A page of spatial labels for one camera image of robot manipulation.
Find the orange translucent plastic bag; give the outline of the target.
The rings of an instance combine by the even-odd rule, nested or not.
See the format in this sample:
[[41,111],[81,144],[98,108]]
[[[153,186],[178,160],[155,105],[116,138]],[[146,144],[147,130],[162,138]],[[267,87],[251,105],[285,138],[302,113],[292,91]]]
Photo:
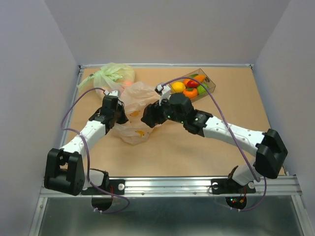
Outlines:
[[158,101],[159,95],[152,86],[136,82],[125,88],[120,99],[124,103],[128,122],[116,123],[111,132],[115,137],[131,145],[147,141],[153,129],[143,123],[141,118],[146,106]]

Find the yellow fruit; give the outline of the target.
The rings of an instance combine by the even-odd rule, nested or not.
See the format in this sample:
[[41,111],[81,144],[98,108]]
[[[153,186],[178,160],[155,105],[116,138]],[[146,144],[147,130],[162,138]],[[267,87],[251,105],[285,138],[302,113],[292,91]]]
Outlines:
[[171,84],[171,90],[173,93],[181,93],[186,89],[186,86],[183,82],[177,81]]

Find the orange persimmon with green calyx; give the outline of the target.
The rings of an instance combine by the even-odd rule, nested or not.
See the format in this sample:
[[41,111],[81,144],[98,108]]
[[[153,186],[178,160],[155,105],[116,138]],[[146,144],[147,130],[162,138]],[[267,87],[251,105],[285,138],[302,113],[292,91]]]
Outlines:
[[193,99],[195,97],[198,96],[198,90],[196,88],[186,88],[184,91],[183,91],[183,94],[189,98],[189,99]]

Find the green bumpy fruit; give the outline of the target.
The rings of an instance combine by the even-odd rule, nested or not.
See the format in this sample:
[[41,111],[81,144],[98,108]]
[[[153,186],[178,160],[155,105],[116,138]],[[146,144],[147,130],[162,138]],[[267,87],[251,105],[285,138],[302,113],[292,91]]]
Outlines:
[[204,93],[207,93],[207,89],[208,89],[208,85],[206,83],[202,83],[201,85],[199,85],[196,89],[198,92],[198,95],[202,95]]

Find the red orange fruit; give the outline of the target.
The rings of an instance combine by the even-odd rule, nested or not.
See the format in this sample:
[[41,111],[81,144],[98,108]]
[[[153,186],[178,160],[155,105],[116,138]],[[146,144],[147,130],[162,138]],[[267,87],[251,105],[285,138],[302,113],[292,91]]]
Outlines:
[[206,79],[206,76],[200,74],[200,75],[196,75],[194,79],[202,83]]

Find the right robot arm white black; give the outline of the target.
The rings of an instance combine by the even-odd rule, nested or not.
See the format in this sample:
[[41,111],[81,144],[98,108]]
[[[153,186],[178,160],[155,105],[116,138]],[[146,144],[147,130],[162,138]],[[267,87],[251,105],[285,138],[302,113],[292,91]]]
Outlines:
[[247,160],[243,166],[236,166],[228,175],[226,186],[232,192],[239,191],[256,178],[276,179],[288,154],[276,130],[253,131],[225,124],[211,113],[195,109],[192,102],[181,93],[149,104],[141,118],[150,128],[167,120],[181,123],[191,134],[234,145],[242,153],[248,152],[254,157],[254,160]]

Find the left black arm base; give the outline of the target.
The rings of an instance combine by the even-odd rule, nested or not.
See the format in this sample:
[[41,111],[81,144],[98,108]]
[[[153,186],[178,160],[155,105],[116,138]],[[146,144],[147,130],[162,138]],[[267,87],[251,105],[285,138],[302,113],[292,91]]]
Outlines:
[[[125,194],[125,180],[124,179],[111,179],[106,188],[100,187],[103,190],[112,194],[123,196]],[[104,195],[102,192],[96,191],[96,197],[92,197],[91,204],[96,208],[105,212],[116,212],[121,210],[127,201],[122,198],[114,197],[111,195]]]

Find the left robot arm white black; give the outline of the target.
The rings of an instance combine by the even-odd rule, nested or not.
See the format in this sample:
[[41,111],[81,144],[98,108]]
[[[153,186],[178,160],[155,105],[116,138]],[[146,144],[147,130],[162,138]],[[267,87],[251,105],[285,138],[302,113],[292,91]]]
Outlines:
[[86,157],[90,162],[90,149],[115,124],[127,121],[124,105],[118,96],[104,96],[102,106],[89,118],[85,127],[69,143],[48,152],[44,187],[73,196],[90,187],[99,194],[110,190],[108,173],[90,169],[85,171],[83,158]]

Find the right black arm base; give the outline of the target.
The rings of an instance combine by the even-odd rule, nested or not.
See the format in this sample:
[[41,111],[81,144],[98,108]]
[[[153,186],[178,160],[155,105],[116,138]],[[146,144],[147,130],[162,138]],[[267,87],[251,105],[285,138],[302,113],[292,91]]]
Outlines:
[[241,186],[231,179],[215,178],[211,180],[207,192],[212,195],[227,194],[225,197],[227,205],[242,211],[247,205],[247,194],[256,193],[256,188],[253,182]]

